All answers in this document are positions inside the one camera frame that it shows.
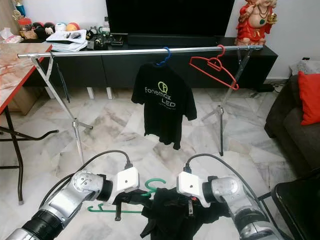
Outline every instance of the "clothes rack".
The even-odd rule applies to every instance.
[[[243,70],[245,69],[251,53],[255,50],[261,50],[264,46],[263,45],[248,45],[248,46],[224,46],[225,51],[237,51],[238,52],[238,61],[239,61],[239,69],[235,76],[236,81],[239,80]],[[199,53],[199,52],[216,52],[221,51],[221,47],[213,46],[213,47],[186,47],[186,48],[170,48],[169,49],[172,54],[176,53]],[[247,50],[247,55],[244,59],[241,59],[240,50]],[[72,120],[72,127],[74,129],[75,139],[77,143],[78,153],[81,158],[81,162],[84,162],[84,156],[82,151],[82,145],[80,140],[80,133],[79,133],[79,126],[92,129],[93,126],[84,124],[80,122],[77,118],[73,116],[71,111],[68,109],[65,102],[60,98],[57,91],[55,90],[54,86],[50,83],[49,78],[52,72],[53,67],[53,57],[81,57],[81,56],[115,56],[115,55],[146,55],[146,54],[165,54],[168,53],[167,49],[160,48],[160,49],[136,49],[136,50],[103,50],[103,51],[79,51],[79,52],[30,52],[30,53],[20,53],[18,54],[18,58],[29,58],[32,60],[34,66],[40,73],[41,77],[43,78],[44,82],[51,90],[52,94],[61,105],[62,109],[67,113],[69,118]],[[39,58],[50,58],[49,59],[49,66],[48,70],[45,72],[44,68],[39,62]],[[206,119],[211,115],[218,113],[220,115],[220,155],[223,156],[223,114],[224,114],[224,105],[226,104],[228,98],[232,93],[232,88],[229,88],[228,92],[226,93],[222,103],[218,106],[216,111],[209,113],[207,116],[203,118]]]

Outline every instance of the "green hanger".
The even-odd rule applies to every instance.
[[[150,191],[148,191],[147,193],[144,193],[144,194],[141,194],[141,196],[143,197],[151,197],[151,194],[155,193],[157,191],[157,188],[156,187],[152,187],[152,186],[149,186],[150,183],[152,182],[162,182],[164,184],[166,184],[167,182],[161,178],[152,178],[152,179],[149,179],[148,181],[145,182],[145,187],[147,189],[149,189]],[[92,212],[92,213],[116,213],[117,211],[116,210],[104,210],[102,208],[104,204],[103,203],[100,203],[98,204],[98,208],[99,210],[94,210],[94,206],[88,206],[88,211],[89,212]],[[121,213],[124,213],[124,214],[141,214],[142,212],[141,211],[126,211],[126,210],[123,210],[121,211]]]

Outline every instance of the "marble table top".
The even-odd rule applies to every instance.
[[[43,53],[51,48],[47,43],[0,44],[0,113],[36,69],[31,59],[19,59],[18,54]]]

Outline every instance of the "red cushion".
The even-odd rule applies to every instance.
[[[298,83],[303,106],[301,125],[320,123],[320,74],[299,71]]]

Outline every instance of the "plastic bag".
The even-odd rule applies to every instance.
[[[13,35],[9,27],[5,27],[0,31],[0,36],[4,39],[5,44],[17,44],[22,42],[21,36]]]

